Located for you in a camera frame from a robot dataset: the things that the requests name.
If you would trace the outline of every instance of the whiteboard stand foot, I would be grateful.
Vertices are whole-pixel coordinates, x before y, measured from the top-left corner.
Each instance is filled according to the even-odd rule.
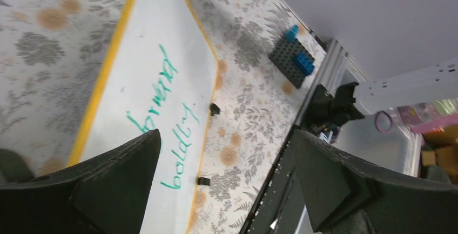
[[[197,178],[197,184],[198,185],[208,185],[208,186],[210,186],[210,179],[209,178],[205,178],[205,177],[199,177],[199,178]]]
[[[221,112],[221,109],[214,103],[210,105],[211,116],[218,115]]]

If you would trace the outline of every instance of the white wall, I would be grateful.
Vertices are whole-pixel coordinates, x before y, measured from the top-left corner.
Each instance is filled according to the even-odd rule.
[[[371,79],[458,56],[458,0],[285,0],[324,41],[337,38]]]

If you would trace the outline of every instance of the lego baseplate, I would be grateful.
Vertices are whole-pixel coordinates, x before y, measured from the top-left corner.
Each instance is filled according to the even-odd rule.
[[[297,39],[294,42],[290,42],[286,37],[282,37],[268,56],[272,63],[297,89],[301,87],[305,79],[305,74],[294,63],[294,58],[301,52],[306,54],[312,62],[315,61],[315,58],[310,55]]]

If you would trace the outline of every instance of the tablecloth flower print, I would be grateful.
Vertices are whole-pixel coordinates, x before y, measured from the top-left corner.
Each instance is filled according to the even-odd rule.
[[[0,0],[0,143],[36,175],[63,168],[126,0]],[[268,60],[294,24],[320,66],[323,49],[281,0],[190,0],[220,62],[191,233],[238,233],[307,86]]]

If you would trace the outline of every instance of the yellow whiteboard frame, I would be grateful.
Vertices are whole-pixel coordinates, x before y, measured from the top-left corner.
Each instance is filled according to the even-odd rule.
[[[89,135],[89,132],[91,131],[92,127],[92,122],[94,121],[96,112],[98,110],[99,104],[100,104],[100,99],[102,97],[103,91],[105,90],[105,85],[106,81],[108,80],[108,77],[110,76],[111,69],[113,67],[113,64],[115,62],[116,55],[118,53],[118,48],[121,43],[121,40],[124,36],[124,31],[126,29],[127,23],[129,22],[130,14],[132,12],[134,3],[136,0],[126,0],[126,3],[123,8],[123,12],[121,14],[121,17],[118,21],[118,24],[116,25],[116,29],[114,31],[114,34],[111,38],[111,44],[110,47],[108,48],[108,52],[106,53],[105,56],[105,61],[102,64],[102,67],[100,68],[100,73],[97,78],[96,84],[94,86],[94,90],[92,91],[91,98],[89,100],[89,104],[87,105],[86,108],[86,113],[84,114],[83,120],[81,122],[81,125],[78,130],[78,134],[75,140],[75,144],[73,145],[72,152],[70,154],[68,166],[75,165],[79,162],[81,159],[81,155],[83,154],[84,150],[84,145],[86,144],[87,137]],[[216,86],[216,81],[218,78],[219,74],[219,59],[218,56],[210,43],[210,40],[208,38],[208,35],[204,31],[204,27],[202,26],[199,18],[196,15],[196,12],[192,8],[191,2],[189,0],[185,0],[186,5],[188,6],[189,10],[191,11],[192,16],[197,22],[197,26],[199,27],[200,31],[204,35],[205,40],[207,41],[208,46],[210,47],[210,50],[212,51],[213,55],[215,56],[215,59],[217,61],[217,69],[216,69],[216,76],[213,82],[213,90],[212,90],[212,100],[214,97],[215,93],[215,86]],[[202,167],[202,161],[203,161],[203,156],[204,156],[204,149],[205,149],[205,143],[207,139],[207,133],[208,133],[208,126],[210,123],[210,109],[208,110],[208,118],[207,118],[207,124],[206,124],[206,129],[205,129],[205,134],[204,134],[204,145],[202,147],[202,152],[200,154],[200,162],[199,162],[199,167],[198,167],[198,174],[200,174],[200,170]],[[196,199],[196,193],[197,193],[197,185],[194,189],[194,197],[192,201],[192,207],[191,207],[191,212],[190,212],[190,217],[188,220],[188,226],[186,233],[190,231],[191,228],[191,217],[192,213],[194,211],[194,202]]]

